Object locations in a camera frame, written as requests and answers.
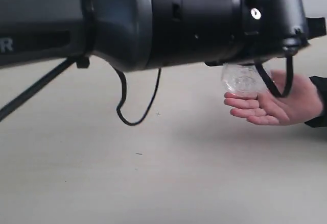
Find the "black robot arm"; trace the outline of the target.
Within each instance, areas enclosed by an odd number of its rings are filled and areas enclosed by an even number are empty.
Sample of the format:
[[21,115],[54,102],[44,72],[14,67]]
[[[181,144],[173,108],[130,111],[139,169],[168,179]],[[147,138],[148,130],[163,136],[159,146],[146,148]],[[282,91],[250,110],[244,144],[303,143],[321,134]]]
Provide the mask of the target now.
[[1,0],[1,66],[98,56],[121,71],[266,61],[326,35],[302,0]]

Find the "black sleeved forearm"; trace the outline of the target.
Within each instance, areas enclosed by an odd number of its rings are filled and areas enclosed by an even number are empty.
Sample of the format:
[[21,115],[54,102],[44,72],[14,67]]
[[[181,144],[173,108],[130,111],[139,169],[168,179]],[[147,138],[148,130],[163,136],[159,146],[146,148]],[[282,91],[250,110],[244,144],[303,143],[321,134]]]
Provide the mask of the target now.
[[317,89],[322,108],[320,109],[319,115],[306,121],[305,124],[312,128],[326,128],[326,78],[311,76],[310,80]]

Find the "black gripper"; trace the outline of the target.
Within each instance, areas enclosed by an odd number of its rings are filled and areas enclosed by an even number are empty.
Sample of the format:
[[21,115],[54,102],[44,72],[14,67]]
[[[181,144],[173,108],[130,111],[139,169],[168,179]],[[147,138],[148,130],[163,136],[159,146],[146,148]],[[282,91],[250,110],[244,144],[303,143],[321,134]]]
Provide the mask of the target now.
[[325,17],[306,17],[302,0],[239,0],[238,48],[230,63],[263,63],[288,58],[308,46],[308,40],[326,36]]

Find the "person's open right hand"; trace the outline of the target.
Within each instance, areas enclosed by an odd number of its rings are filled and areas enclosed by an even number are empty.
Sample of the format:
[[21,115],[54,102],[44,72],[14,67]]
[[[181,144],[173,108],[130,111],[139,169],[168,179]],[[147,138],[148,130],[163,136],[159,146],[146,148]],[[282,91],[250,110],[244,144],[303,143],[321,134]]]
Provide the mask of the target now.
[[290,126],[304,123],[319,115],[322,104],[310,77],[296,74],[286,98],[266,92],[255,99],[224,95],[230,114],[258,126]]

